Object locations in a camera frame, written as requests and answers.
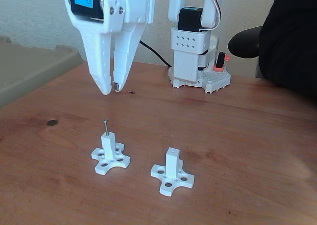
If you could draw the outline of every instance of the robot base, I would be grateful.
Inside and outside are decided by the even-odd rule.
[[[206,93],[212,93],[213,91],[230,85],[231,80],[231,75],[226,70],[224,70],[223,72],[216,72],[213,71],[211,67],[207,67],[206,69],[198,72],[198,80],[196,84],[188,83],[174,78],[173,67],[168,70],[168,76],[173,87],[179,88],[182,85],[194,86],[203,88]]]
[[[183,161],[179,159],[179,150],[170,147],[166,153],[166,166],[154,165],[151,176],[159,179],[159,192],[165,196],[172,196],[177,187],[192,188],[195,177],[183,170]]]
[[[115,157],[113,159],[106,159],[105,150],[102,148],[96,148],[92,154],[92,159],[98,160],[99,163],[95,167],[97,174],[105,175],[108,170],[113,167],[122,167],[127,168],[130,164],[130,157],[122,154],[124,150],[124,144],[116,143],[115,144]]]

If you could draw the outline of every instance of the hole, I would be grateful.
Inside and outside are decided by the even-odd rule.
[[[52,127],[52,126],[54,126],[54,125],[56,125],[56,124],[58,124],[58,121],[55,120],[55,119],[52,119],[52,120],[49,120],[49,121],[48,121],[47,126]]]

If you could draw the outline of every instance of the white wire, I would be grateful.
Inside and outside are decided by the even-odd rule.
[[[219,6],[217,4],[217,0],[212,0],[212,1],[213,1],[215,8],[216,8],[216,11],[217,11],[218,22],[213,28],[201,28],[200,30],[212,31],[212,30],[215,30],[217,27],[219,27],[219,24],[221,21],[221,9],[219,8]]]

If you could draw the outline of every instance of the chair armrest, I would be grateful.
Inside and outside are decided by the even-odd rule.
[[[262,26],[244,30],[236,34],[229,42],[229,51],[240,58],[259,56],[259,38]]]

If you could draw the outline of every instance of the cable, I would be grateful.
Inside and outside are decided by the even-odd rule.
[[[168,64],[168,62],[167,62],[166,60],[164,60],[163,57],[161,57],[160,54],[157,53],[157,51],[155,51],[153,48],[151,48],[149,45],[145,44],[145,43],[142,42],[142,41],[140,41],[140,43],[141,43],[144,47],[146,47],[147,49],[149,49],[150,51],[152,51],[155,55],[157,55],[157,56],[161,59],[161,61],[163,61],[168,67],[172,67],[170,64]]]
[[[214,30],[216,29],[220,22],[221,22],[221,8],[220,8],[220,5],[219,5],[219,2],[218,0],[212,0],[213,3],[214,3],[214,6],[216,7],[216,11],[217,11],[217,15],[218,15],[218,23],[213,27],[213,28],[201,28],[200,30],[208,30],[208,31],[211,31],[211,30]]]

